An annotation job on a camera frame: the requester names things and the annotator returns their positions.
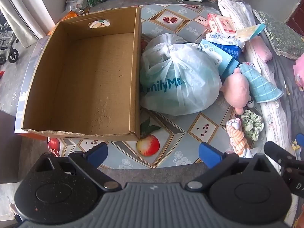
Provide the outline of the orange striped cloth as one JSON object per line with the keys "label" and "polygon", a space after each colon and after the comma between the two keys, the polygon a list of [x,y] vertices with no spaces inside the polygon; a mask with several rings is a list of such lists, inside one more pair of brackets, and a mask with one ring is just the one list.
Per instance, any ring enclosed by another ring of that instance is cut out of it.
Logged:
{"label": "orange striped cloth", "polygon": [[248,141],[242,131],[241,120],[231,119],[226,122],[225,127],[229,136],[230,149],[241,158],[252,158]]}

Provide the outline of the green white scrunchie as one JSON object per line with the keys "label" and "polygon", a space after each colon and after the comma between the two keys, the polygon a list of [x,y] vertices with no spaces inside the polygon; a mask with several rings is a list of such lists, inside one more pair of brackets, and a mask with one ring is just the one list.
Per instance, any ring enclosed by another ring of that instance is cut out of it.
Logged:
{"label": "green white scrunchie", "polygon": [[256,142],[264,129],[263,117],[246,109],[241,115],[242,128],[248,139]]}

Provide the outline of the pink pig plush toy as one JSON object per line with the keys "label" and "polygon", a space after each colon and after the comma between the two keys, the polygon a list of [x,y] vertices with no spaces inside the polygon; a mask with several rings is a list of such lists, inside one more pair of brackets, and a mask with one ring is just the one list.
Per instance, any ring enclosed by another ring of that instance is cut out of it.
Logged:
{"label": "pink pig plush toy", "polygon": [[254,106],[254,100],[250,95],[249,82],[241,73],[239,67],[225,79],[220,91],[238,115],[243,115],[245,107],[253,108]]}

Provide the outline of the teal checked towel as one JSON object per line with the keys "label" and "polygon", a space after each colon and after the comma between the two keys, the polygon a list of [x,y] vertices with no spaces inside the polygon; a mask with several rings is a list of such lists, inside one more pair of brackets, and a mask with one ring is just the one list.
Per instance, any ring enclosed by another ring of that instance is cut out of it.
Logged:
{"label": "teal checked towel", "polygon": [[275,101],[283,95],[280,89],[264,78],[252,66],[247,63],[241,63],[239,68],[249,83],[250,93],[256,103]]}

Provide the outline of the light blue tissue box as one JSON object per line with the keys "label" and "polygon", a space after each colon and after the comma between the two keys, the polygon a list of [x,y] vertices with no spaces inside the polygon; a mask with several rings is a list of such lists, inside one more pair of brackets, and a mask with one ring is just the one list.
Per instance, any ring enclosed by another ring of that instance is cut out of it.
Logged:
{"label": "light blue tissue box", "polygon": [[239,65],[239,61],[235,60],[233,56],[205,39],[201,40],[198,49],[204,51],[212,59],[223,79],[233,74],[233,71]]}

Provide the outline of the blue white tissue pack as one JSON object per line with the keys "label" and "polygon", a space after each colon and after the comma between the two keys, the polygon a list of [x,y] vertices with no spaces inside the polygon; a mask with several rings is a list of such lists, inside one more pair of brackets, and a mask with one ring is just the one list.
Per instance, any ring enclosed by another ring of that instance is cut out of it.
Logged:
{"label": "blue white tissue pack", "polygon": [[205,39],[238,60],[245,47],[245,42],[219,32],[207,33]]}

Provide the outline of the pink towel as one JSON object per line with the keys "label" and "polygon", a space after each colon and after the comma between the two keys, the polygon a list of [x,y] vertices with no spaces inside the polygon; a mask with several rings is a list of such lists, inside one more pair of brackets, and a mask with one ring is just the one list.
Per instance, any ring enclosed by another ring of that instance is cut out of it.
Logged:
{"label": "pink towel", "polygon": [[255,36],[249,41],[249,44],[263,62],[268,62],[273,59],[271,51],[260,36]]}

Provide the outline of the white fluffy blanket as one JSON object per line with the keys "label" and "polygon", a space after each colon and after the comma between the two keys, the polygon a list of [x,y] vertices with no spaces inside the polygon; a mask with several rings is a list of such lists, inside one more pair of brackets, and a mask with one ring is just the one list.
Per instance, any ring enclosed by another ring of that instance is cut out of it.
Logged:
{"label": "white fluffy blanket", "polygon": [[297,86],[293,66],[303,53],[301,36],[283,22],[244,2],[217,0],[221,14],[237,30],[264,24],[260,41],[246,42],[244,57],[262,78],[250,77],[250,91],[260,104],[267,141],[273,141],[298,160],[303,147],[296,138],[303,133],[303,89]]}

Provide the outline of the grey quilt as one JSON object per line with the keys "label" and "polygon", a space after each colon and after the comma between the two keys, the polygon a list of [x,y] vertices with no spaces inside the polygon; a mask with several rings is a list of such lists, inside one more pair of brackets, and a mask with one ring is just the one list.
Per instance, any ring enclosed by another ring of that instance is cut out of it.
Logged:
{"label": "grey quilt", "polygon": [[293,148],[296,135],[303,133],[303,91],[295,83],[294,60],[278,56],[265,32],[260,34],[273,58],[260,63],[262,76],[280,89],[283,95],[276,101],[262,103],[266,138],[273,141],[292,155],[298,156],[300,149]]}

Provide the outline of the brown cardboard box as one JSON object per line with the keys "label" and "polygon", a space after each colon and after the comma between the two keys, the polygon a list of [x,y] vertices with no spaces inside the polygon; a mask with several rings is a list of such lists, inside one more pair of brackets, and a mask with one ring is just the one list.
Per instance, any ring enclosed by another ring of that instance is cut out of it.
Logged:
{"label": "brown cardboard box", "polygon": [[60,21],[38,60],[21,128],[45,137],[140,138],[140,7]]}

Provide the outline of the white plastic shopping bag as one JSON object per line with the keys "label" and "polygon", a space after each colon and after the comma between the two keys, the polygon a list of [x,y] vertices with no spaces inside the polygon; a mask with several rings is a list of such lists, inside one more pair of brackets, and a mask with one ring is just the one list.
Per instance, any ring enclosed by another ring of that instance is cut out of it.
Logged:
{"label": "white plastic shopping bag", "polygon": [[172,33],[152,39],[140,63],[141,106],[179,116],[205,110],[222,86],[210,56]]}

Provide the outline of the pink patterned clothing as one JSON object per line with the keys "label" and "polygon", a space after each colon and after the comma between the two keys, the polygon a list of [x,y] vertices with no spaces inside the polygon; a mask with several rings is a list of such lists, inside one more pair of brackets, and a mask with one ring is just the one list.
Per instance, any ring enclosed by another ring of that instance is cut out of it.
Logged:
{"label": "pink patterned clothing", "polygon": [[304,54],[302,54],[293,65],[295,82],[298,87],[304,87]]}

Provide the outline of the pink wet wipes pack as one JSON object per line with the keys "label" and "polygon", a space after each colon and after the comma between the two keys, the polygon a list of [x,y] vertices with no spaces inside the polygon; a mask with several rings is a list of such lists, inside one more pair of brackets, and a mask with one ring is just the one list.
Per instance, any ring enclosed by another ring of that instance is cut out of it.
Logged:
{"label": "pink wet wipes pack", "polygon": [[207,19],[212,32],[219,32],[228,36],[234,35],[237,32],[232,19],[229,17],[209,13]]}

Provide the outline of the orange plastic bag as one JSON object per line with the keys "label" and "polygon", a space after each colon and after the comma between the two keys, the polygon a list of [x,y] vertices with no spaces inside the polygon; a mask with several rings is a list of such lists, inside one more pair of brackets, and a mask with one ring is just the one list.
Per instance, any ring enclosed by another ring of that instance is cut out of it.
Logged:
{"label": "orange plastic bag", "polygon": [[[67,20],[67,19],[70,19],[70,18],[73,18],[73,17],[76,17],[76,16],[77,16],[77,13],[76,13],[76,12],[70,11],[70,12],[68,12],[68,13],[60,20],[60,22],[61,22],[61,21],[64,21],[64,20]],[[52,29],[51,31],[49,31],[49,33],[48,33],[47,35],[50,36],[50,35],[53,33],[54,29],[55,29],[55,26],[53,27],[53,29]]]}

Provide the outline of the green bottle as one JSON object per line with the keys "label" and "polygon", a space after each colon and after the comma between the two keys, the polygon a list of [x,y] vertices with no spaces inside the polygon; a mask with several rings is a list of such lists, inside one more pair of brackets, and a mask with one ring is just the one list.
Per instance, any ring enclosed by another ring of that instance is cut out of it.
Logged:
{"label": "green bottle", "polygon": [[95,6],[95,1],[94,0],[87,0],[87,2],[88,2],[88,5],[90,7],[94,7]]}

